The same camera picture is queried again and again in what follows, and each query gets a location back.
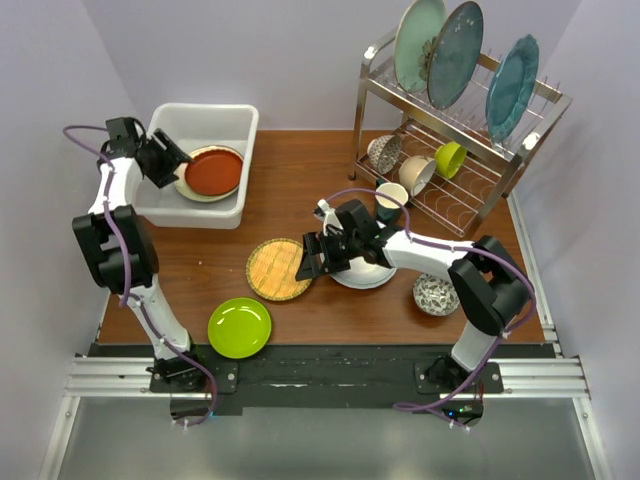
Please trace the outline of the woven bamboo plate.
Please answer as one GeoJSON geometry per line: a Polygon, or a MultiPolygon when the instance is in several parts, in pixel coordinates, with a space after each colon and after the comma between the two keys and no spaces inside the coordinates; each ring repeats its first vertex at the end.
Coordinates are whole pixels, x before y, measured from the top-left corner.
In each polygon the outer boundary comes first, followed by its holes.
{"type": "Polygon", "coordinates": [[[302,295],[311,280],[296,279],[303,246],[289,238],[274,238],[258,245],[249,255],[246,278],[250,288],[261,298],[284,302],[302,295]]]}

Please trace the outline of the dark green mug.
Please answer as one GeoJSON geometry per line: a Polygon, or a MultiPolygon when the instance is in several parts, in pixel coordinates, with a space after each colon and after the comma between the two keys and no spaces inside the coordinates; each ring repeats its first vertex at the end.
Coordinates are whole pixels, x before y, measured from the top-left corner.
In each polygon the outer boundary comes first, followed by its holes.
{"type": "Polygon", "coordinates": [[[376,188],[375,215],[385,224],[395,223],[402,216],[402,207],[407,204],[409,194],[399,183],[381,183],[376,188]]]}

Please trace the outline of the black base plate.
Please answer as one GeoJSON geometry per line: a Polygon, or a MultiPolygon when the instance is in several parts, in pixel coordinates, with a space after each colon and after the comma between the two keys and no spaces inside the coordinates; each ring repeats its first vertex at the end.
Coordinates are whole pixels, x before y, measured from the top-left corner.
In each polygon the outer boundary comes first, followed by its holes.
{"type": "Polygon", "coordinates": [[[239,360],[198,348],[198,367],[180,359],[155,365],[148,346],[93,345],[80,366],[110,392],[139,381],[139,393],[166,395],[173,417],[204,412],[239,415],[246,408],[386,409],[428,404],[467,374],[438,346],[272,345],[239,360]]]}

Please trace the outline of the lime green bowl in rack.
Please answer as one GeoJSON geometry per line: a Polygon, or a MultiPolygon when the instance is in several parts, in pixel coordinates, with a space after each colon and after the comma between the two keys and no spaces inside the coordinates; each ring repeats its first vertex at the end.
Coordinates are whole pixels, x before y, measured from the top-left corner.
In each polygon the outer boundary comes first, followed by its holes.
{"type": "Polygon", "coordinates": [[[441,145],[435,153],[437,172],[445,179],[453,178],[466,159],[467,149],[456,142],[441,145]]]}

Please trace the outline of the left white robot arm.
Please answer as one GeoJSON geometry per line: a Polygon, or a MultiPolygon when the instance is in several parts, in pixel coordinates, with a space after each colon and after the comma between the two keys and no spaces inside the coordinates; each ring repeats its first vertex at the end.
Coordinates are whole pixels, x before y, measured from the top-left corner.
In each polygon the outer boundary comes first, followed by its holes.
{"type": "Polygon", "coordinates": [[[162,130],[147,133],[133,117],[110,119],[101,130],[108,138],[94,152],[98,193],[88,212],[72,221],[83,258],[94,282],[133,312],[151,340],[152,374],[178,391],[210,387],[212,375],[161,289],[158,255],[134,208],[143,181],[163,188],[191,158],[162,130]]]}

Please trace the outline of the patterned bowl in rack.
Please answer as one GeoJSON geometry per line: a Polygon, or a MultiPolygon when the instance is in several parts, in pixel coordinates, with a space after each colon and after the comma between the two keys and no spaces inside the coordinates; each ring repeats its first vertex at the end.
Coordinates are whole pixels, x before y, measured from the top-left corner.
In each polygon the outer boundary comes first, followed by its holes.
{"type": "Polygon", "coordinates": [[[381,175],[389,173],[398,162],[402,150],[402,137],[383,135],[372,140],[367,147],[371,166],[381,175]]]}

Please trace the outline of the red round plate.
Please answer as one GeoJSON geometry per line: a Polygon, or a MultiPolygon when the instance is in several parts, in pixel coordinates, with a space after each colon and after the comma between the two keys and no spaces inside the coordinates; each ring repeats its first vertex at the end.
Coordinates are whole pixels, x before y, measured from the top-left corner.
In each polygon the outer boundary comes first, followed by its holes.
{"type": "Polygon", "coordinates": [[[185,181],[197,194],[222,195],[235,189],[241,179],[243,158],[228,148],[210,148],[195,153],[185,169],[185,181]]]}

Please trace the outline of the metal dish rack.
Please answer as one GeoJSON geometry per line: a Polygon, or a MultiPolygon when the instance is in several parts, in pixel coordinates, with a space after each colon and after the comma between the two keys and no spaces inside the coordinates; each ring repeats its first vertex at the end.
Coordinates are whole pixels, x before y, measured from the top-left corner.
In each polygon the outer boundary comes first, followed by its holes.
{"type": "Polygon", "coordinates": [[[349,179],[381,178],[366,152],[363,124],[369,97],[396,108],[401,119],[393,134],[401,139],[401,160],[432,157],[449,142],[466,149],[461,169],[452,178],[434,174],[411,202],[453,231],[468,235],[502,198],[510,195],[536,153],[571,105],[559,87],[536,81],[532,98],[515,130],[502,142],[490,139],[485,101],[498,60],[480,56],[470,84],[451,107],[438,110],[426,93],[408,93],[395,78],[392,58],[395,34],[389,32],[368,46],[359,71],[356,112],[348,167],[349,179]]]}

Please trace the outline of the lime green plate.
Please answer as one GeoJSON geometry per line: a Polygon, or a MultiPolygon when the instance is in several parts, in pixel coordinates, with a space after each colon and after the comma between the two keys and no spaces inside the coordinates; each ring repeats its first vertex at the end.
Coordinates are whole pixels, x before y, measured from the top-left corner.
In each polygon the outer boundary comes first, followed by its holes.
{"type": "Polygon", "coordinates": [[[236,297],[220,304],[209,318],[207,335],[213,349],[230,359],[258,353],[269,341],[272,319],[258,300],[236,297]]]}

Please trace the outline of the white blue-rimmed deep plate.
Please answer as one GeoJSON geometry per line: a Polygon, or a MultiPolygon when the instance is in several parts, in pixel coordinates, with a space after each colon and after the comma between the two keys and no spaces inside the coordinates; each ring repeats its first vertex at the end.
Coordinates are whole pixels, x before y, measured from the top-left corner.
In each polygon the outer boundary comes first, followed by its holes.
{"type": "Polygon", "coordinates": [[[397,272],[395,268],[386,268],[377,264],[367,263],[362,257],[349,261],[350,268],[331,277],[339,284],[358,290],[377,288],[388,282],[397,272]]]}

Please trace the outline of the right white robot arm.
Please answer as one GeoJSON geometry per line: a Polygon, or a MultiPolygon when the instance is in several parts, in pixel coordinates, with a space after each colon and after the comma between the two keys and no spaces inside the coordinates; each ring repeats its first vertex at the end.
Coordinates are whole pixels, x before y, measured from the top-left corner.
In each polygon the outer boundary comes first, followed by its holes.
{"type": "Polygon", "coordinates": [[[449,354],[427,369],[431,382],[459,393],[481,380],[481,369],[521,311],[535,311],[534,287],[502,243],[492,236],[476,242],[421,236],[407,227],[377,222],[359,200],[333,209],[337,218],[303,236],[296,280],[350,269],[357,258],[386,269],[408,269],[450,283],[467,323],[449,354]]]}

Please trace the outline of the white plastic bin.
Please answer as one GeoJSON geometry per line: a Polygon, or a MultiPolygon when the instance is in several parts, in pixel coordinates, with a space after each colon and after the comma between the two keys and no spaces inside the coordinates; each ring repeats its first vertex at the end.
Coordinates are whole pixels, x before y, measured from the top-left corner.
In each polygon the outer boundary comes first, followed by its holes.
{"type": "Polygon", "coordinates": [[[144,180],[134,203],[136,212],[157,227],[235,229],[242,219],[253,149],[259,123],[258,110],[248,104],[166,103],[156,108],[149,128],[161,128],[186,153],[221,145],[243,156],[238,189],[213,203],[188,200],[174,183],[158,189],[144,180]]]}

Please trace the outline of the aluminium rail frame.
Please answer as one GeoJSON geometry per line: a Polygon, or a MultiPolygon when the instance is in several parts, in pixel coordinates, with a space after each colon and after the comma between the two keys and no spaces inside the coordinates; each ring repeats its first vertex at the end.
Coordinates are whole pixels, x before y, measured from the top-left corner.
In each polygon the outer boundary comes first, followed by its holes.
{"type": "MultiPolygon", "coordinates": [[[[410,278],[377,290],[323,280],[271,302],[272,345],[445,347],[462,328],[419,313],[410,278]]],[[[498,349],[498,391],[469,430],[392,409],[246,408],[191,432],[170,397],[110,392],[75,360],[44,479],[608,479],[581,362],[552,343],[498,349]]]]}

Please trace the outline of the teal scalloped plate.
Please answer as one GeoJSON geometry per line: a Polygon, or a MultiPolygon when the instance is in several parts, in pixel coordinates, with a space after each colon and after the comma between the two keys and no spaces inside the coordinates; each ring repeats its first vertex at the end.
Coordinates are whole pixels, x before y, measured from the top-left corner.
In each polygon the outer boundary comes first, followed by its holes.
{"type": "Polygon", "coordinates": [[[520,122],[533,94],[538,68],[539,45],[527,34],[502,60],[488,89],[485,117],[492,143],[502,143],[520,122]]]}

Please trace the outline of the cream leaf pattern plate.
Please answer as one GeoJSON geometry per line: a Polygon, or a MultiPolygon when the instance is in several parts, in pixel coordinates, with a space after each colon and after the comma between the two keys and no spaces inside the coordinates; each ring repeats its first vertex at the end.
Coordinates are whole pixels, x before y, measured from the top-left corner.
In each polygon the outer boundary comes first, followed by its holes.
{"type": "MultiPolygon", "coordinates": [[[[226,147],[226,146],[212,145],[212,146],[206,146],[206,147],[201,147],[199,149],[196,149],[196,150],[192,151],[190,153],[190,155],[193,157],[193,155],[195,153],[198,153],[200,151],[203,151],[205,149],[210,149],[210,148],[228,148],[228,149],[232,149],[232,148],[226,147]]],[[[185,174],[185,169],[186,169],[187,165],[188,164],[181,164],[176,169],[175,174],[178,176],[178,179],[175,181],[174,186],[175,186],[175,189],[177,190],[177,192],[179,194],[181,194],[182,196],[184,196],[185,198],[187,198],[188,200],[192,200],[192,201],[200,202],[200,203],[217,202],[217,201],[220,201],[222,199],[225,199],[225,198],[231,196],[239,187],[239,185],[238,185],[235,189],[231,190],[230,192],[227,192],[227,193],[222,194],[222,195],[217,195],[217,196],[204,196],[204,195],[197,194],[187,185],[187,183],[185,181],[184,174],[185,174]]]]}

